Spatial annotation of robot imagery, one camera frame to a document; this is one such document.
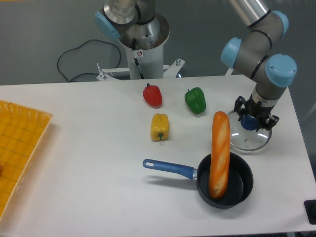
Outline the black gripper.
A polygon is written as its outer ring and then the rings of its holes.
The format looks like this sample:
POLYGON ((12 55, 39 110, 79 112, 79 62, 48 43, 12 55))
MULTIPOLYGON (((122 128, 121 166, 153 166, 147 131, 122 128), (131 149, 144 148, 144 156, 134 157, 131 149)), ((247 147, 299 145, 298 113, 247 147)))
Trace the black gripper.
POLYGON ((234 105, 234 112, 238 114, 238 121, 247 115, 247 111, 251 116, 257 119, 258 127, 255 129, 259 131, 260 129, 269 131, 271 130, 279 121, 279 117, 271 115, 271 110, 274 106, 264 107, 261 101, 254 102, 252 98, 248 101, 242 96, 239 96, 234 105))

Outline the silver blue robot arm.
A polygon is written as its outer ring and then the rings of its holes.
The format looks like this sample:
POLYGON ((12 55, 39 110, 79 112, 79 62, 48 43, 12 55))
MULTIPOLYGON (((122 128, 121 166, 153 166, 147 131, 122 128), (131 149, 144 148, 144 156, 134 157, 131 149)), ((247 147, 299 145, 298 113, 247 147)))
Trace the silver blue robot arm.
MULTIPOLYGON (((244 129, 270 130, 278 122, 271 110, 297 72, 290 56, 268 55, 287 32, 288 19, 259 0, 233 0, 231 5, 250 33, 245 39, 232 38, 221 53, 221 61, 256 82, 248 100, 237 98, 234 111, 244 129)), ((125 47, 131 79, 166 75, 163 46, 170 29, 167 20, 156 12, 153 0, 107 0, 94 19, 108 38, 125 47)))

